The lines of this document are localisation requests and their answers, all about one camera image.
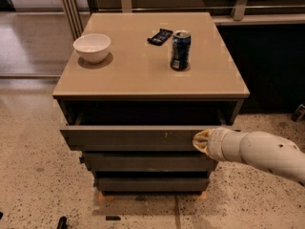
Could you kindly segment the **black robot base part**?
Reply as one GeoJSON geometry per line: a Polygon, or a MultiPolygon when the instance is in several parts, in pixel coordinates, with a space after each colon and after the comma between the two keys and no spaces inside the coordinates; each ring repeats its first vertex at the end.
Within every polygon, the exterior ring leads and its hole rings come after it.
{"type": "Polygon", "coordinates": [[[67,229],[67,218],[66,217],[61,217],[60,220],[58,221],[57,228],[56,229],[67,229]]]}

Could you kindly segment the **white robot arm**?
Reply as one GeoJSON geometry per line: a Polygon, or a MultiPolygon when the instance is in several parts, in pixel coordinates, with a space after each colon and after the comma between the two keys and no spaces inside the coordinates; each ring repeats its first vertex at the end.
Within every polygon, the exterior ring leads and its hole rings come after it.
{"type": "Polygon", "coordinates": [[[305,154],[284,137],[219,127],[196,134],[193,146],[214,160],[246,164],[305,185],[305,154]]]}

